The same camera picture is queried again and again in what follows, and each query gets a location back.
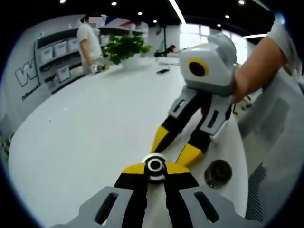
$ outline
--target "white t-shirt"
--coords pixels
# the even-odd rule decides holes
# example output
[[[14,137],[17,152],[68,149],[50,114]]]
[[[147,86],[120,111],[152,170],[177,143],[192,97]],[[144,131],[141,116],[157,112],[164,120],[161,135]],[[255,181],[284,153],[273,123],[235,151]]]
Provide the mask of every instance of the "white t-shirt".
[[[77,39],[79,43],[79,52],[82,64],[86,64],[86,60],[80,48],[80,42],[85,39],[87,40],[88,49],[92,60],[98,59],[102,55],[101,47],[96,33],[98,32],[95,31],[95,29],[93,29],[89,24],[81,25],[77,31]]]
[[[276,20],[267,36],[273,39],[285,54],[288,60],[287,67],[289,68],[289,71],[292,72],[291,76],[293,77],[294,81],[296,81],[302,87],[302,89],[304,89],[302,62],[297,54],[294,42],[278,16],[276,16]]]

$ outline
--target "white table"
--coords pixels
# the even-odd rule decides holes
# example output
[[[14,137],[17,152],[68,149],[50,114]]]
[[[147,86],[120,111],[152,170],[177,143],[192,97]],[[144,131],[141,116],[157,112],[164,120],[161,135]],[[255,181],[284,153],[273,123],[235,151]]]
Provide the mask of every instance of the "white table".
[[[175,63],[176,58],[162,58]],[[114,66],[86,76],[60,90],[38,107],[15,133],[9,153],[9,174],[29,211],[44,226],[65,224],[79,206],[105,186],[113,186],[123,168],[139,163],[149,152],[159,125],[184,80],[178,66],[158,75],[154,59],[142,59],[139,70]],[[200,120],[197,112],[165,155],[176,160]],[[191,169],[200,185],[215,159],[230,163],[233,176],[218,190],[245,216],[248,176],[245,152],[233,115],[217,145]],[[145,228],[171,227],[159,187],[148,197]]]

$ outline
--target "black ceiling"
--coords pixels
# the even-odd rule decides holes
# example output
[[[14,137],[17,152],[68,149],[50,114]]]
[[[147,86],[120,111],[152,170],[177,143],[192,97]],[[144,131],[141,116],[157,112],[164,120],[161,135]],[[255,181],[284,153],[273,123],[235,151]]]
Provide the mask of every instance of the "black ceiling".
[[[162,24],[179,24],[179,19],[168,0],[66,0],[60,4],[59,0],[28,0],[16,4],[21,27],[28,28],[34,24],[54,17],[86,14],[98,10],[106,15],[144,21],[153,25],[154,19]],[[242,36],[267,33],[274,20],[271,12],[262,8],[252,0],[245,0],[239,5],[238,0],[176,0],[187,23],[209,25],[236,32]]]

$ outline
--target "window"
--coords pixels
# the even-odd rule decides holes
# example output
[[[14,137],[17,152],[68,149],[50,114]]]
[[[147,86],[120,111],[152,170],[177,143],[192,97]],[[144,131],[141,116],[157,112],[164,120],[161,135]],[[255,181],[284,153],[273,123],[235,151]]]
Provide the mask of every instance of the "window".
[[[200,37],[200,43],[201,43],[201,44],[208,43],[207,37],[201,36],[201,37]]]
[[[247,48],[247,41],[245,39],[243,39],[243,37],[241,37],[240,35],[232,33],[231,34],[231,40],[232,40],[233,43]]]
[[[181,24],[180,25],[180,32],[181,33],[192,33],[192,34],[199,34],[200,33],[200,26],[193,25],[193,24]]]
[[[210,28],[205,25],[200,26],[200,34],[204,36],[209,36],[210,35]]]
[[[200,44],[200,35],[197,34],[180,34],[180,49],[191,48]]]
[[[185,24],[180,25],[180,49],[191,48],[199,44],[208,43],[209,26]]]
[[[235,44],[237,49],[237,63],[243,64],[248,58],[248,50],[246,47]]]

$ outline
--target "person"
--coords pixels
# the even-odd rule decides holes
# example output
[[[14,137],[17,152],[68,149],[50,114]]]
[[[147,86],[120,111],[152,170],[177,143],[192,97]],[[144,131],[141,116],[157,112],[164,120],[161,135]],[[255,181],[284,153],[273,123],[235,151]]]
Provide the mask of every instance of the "person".
[[[98,40],[99,30],[90,25],[96,24],[96,20],[98,19],[101,19],[101,15],[98,13],[86,14],[81,19],[83,24],[77,31],[79,52],[85,75],[95,73],[94,71],[103,65],[103,55]]]
[[[170,47],[168,47],[167,49],[166,49],[166,53],[168,54],[168,53],[170,53],[170,52],[174,52],[174,50],[175,50],[175,45],[170,45]]]
[[[154,53],[154,56],[155,57],[166,56],[168,53],[174,52],[175,48],[176,48],[175,45],[170,45],[170,47],[168,47],[164,52],[156,51]]]
[[[276,15],[270,32],[235,72],[233,103],[266,86],[282,67],[292,75],[298,75],[296,81],[303,90],[302,63],[296,46],[284,27],[282,17]]]

